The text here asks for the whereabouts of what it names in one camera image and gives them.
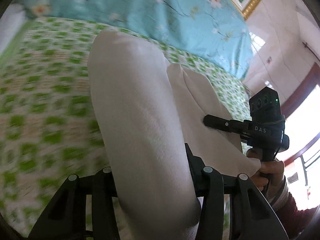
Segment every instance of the window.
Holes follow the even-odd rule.
[[[265,85],[274,90],[273,86],[270,84],[270,82],[268,80],[265,81]]]
[[[255,55],[261,49],[261,47],[266,44],[266,42],[253,33],[249,33],[249,35],[251,37],[251,50],[253,55]]]
[[[320,68],[315,63],[300,86],[281,106],[290,146],[277,158],[298,209],[320,204]]]

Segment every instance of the finger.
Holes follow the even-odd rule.
[[[283,174],[284,173],[284,162],[273,161],[273,162],[261,162],[261,168],[259,171],[265,174]]]
[[[248,158],[256,158],[256,159],[259,158],[259,155],[258,155],[258,154],[255,152],[255,150],[253,150],[252,148],[249,149],[249,150],[247,150],[246,156],[247,156]]]
[[[268,184],[268,179],[264,177],[252,176],[250,179],[257,187],[263,187]]]

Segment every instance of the bed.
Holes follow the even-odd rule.
[[[155,44],[170,62],[206,75],[234,119],[250,118],[240,81],[252,54],[250,36],[229,0],[14,2],[29,20],[0,55],[0,212],[25,236],[68,175],[108,166],[86,66],[101,30]],[[114,207],[121,239],[130,239],[116,199]],[[228,228],[228,207],[225,216]],[[90,223],[88,208],[88,229]]]
[[[5,127],[0,133],[0,209],[25,235],[69,174],[86,176],[108,165],[86,67],[93,40],[102,29],[156,44],[169,61],[205,74],[233,118],[249,116],[241,82],[186,51],[91,21],[39,17],[27,22],[0,59],[0,125]],[[114,205],[120,235],[128,239],[116,200]]]

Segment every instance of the white pillow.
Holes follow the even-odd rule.
[[[26,12],[20,4],[10,4],[0,19],[0,54],[27,21]]]

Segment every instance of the human hand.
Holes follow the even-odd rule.
[[[259,155],[252,148],[246,153],[248,158],[259,159]],[[261,162],[261,168],[251,177],[252,182],[262,191],[263,187],[268,184],[268,179],[261,177],[260,173],[271,174],[271,181],[268,188],[268,198],[273,198],[284,183],[284,162],[272,161]]]

